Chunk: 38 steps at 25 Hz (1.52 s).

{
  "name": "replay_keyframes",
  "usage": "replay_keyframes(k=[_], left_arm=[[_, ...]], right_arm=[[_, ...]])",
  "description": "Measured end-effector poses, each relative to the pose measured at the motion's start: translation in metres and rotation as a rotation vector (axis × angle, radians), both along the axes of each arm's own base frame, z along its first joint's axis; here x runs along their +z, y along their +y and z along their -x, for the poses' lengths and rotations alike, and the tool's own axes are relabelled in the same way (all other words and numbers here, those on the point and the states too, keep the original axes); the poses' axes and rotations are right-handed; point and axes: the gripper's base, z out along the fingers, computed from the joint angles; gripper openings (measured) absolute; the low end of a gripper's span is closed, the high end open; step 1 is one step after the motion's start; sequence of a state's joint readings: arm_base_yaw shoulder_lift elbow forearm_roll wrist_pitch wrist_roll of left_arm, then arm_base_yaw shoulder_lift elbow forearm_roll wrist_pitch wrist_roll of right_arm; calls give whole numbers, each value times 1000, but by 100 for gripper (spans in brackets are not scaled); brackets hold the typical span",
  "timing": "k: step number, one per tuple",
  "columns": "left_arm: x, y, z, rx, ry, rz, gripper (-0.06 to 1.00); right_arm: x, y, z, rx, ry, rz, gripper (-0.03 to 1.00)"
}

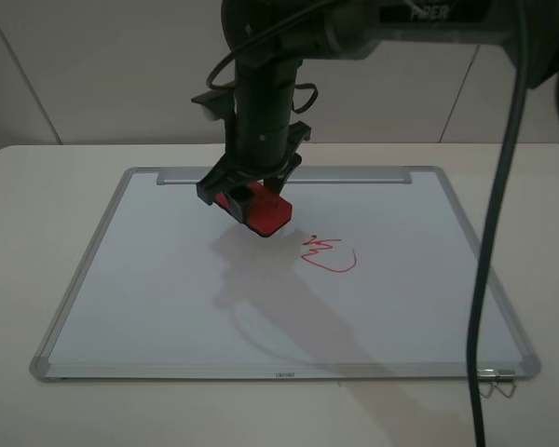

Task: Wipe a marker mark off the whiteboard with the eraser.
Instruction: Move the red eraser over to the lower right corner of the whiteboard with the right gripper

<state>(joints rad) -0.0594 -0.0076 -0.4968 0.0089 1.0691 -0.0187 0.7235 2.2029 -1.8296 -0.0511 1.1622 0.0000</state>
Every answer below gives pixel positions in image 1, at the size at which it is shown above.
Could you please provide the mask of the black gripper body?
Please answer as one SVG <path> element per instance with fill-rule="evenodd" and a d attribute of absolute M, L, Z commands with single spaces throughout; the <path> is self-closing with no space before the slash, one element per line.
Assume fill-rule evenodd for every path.
<path fill-rule="evenodd" d="M 302 163 L 297 153 L 302 142 L 308 142 L 311 127 L 302 121 L 288 127 L 286 152 L 283 159 L 270 168 L 254 167 L 239 161 L 235 156 L 225 152 L 211 170 L 197 183 L 197 196 L 207 205 L 211 205 L 215 196 L 252 182 L 266 181 L 273 177 L 288 178 Z"/>

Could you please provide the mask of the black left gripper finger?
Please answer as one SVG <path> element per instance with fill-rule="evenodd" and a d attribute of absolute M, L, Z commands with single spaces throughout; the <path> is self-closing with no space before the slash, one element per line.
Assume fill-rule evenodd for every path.
<path fill-rule="evenodd" d="M 249 186 L 239 186 L 226 194 L 228 212 L 237 222 L 247 222 L 252 199 L 253 192 Z"/>

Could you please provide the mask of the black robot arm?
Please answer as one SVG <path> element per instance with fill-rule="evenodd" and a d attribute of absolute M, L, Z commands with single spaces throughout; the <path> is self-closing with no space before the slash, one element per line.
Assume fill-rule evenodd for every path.
<path fill-rule="evenodd" d="M 559 1 L 225 1 L 221 18 L 233 81 L 206 81 L 194 98 L 225 125 L 225 151 L 198 197 L 261 236 L 288 223 L 281 196 L 311 129 L 293 122 L 306 60 L 362 60 L 385 41 L 502 47 L 523 89 L 555 78 L 559 114 Z"/>

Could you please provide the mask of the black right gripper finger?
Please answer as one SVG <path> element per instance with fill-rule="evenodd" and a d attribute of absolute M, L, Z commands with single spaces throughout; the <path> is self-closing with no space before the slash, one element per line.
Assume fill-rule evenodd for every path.
<path fill-rule="evenodd" d="M 266 179 L 266 189 L 275 195 L 280 195 L 286 183 L 286 177 L 268 178 Z"/>

